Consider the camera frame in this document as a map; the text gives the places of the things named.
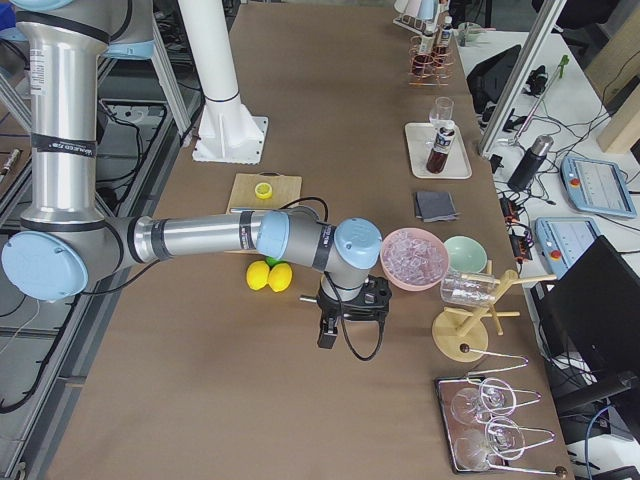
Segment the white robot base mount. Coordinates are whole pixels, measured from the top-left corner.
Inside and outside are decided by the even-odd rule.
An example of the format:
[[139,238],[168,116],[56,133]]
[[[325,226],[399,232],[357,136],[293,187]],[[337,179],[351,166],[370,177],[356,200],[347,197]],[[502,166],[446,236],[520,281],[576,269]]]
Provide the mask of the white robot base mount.
[[256,165],[268,119],[241,100],[222,3],[180,0],[179,8],[205,98],[193,159]]

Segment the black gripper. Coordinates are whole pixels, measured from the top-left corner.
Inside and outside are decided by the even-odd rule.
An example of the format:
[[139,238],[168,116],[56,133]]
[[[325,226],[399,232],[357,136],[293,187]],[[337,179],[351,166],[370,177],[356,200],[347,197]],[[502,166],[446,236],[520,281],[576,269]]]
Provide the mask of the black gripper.
[[317,346],[333,347],[339,334],[339,319],[355,322],[377,322],[385,326],[389,313],[391,289],[383,277],[369,275],[358,293],[347,298],[347,291],[332,285],[323,276],[316,296],[321,309]]

